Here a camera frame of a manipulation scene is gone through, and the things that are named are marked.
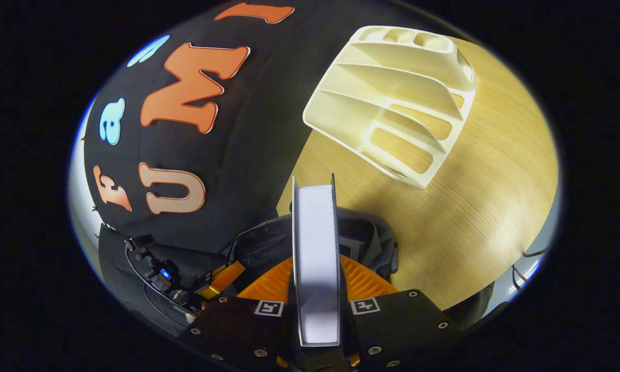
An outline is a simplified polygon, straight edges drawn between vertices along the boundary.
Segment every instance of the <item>white 3d printed object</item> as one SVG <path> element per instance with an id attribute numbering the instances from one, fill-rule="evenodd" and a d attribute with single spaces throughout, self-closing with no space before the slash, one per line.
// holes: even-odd
<path id="1" fill-rule="evenodd" d="M 303 122 L 384 174 L 424 189 L 457 140 L 476 87 L 473 68 L 449 38 L 366 26 L 353 34 L 320 80 Z M 427 151 L 431 164 L 421 173 L 412 169 L 404 157 L 371 141 L 375 130 Z"/>

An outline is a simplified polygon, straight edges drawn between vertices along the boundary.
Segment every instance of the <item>wood grain surface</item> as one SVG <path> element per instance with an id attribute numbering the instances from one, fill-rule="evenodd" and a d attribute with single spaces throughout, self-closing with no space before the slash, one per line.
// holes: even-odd
<path id="1" fill-rule="evenodd" d="M 478 78 L 459 139 L 424 190 L 392 179 L 313 131 L 292 176 L 329 184 L 339 207 L 385 219 L 399 242 L 399 290 L 416 288 L 444 310 L 500 277 L 528 249 L 548 216 L 558 181 L 555 144 L 537 103 L 494 55 L 451 38 Z M 422 167 L 424 153 L 387 146 Z M 289 213 L 291 176 L 277 206 Z"/>

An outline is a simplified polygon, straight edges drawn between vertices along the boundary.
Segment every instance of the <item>metal screw head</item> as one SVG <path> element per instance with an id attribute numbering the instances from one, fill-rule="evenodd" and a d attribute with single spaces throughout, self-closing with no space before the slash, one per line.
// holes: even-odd
<path id="1" fill-rule="evenodd" d="M 379 347 L 379 346 L 372 346 L 371 348 L 369 348 L 367 353 L 369 355 L 375 355 L 375 354 L 381 353 L 382 350 L 383 349 L 381 349 L 381 347 Z"/>

